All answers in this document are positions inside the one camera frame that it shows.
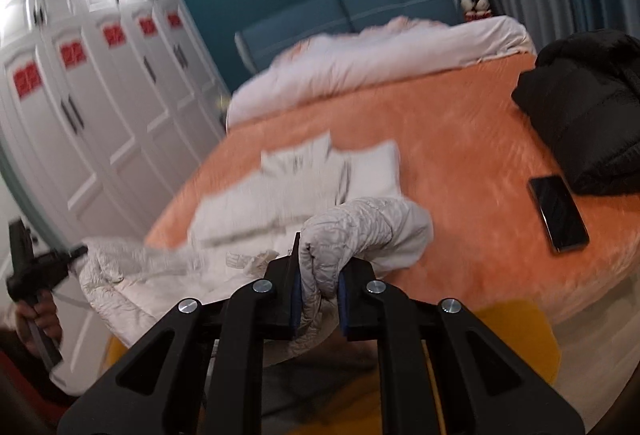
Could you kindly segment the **person's left hand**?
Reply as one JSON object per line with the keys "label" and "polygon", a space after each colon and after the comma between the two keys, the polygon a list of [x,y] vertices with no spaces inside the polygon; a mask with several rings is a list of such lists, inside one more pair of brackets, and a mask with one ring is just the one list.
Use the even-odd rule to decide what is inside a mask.
{"label": "person's left hand", "polygon": [[38,349],[29,328],[31,323],[37,325],[56,346],[60,346],[63,330],[60,319],[58,319],[58,308],[56,308],[53,296],[49,291],[41,291],[38,302],[34,306],[24,301],[15,305],[17,335],[28,351],[38,357]]}

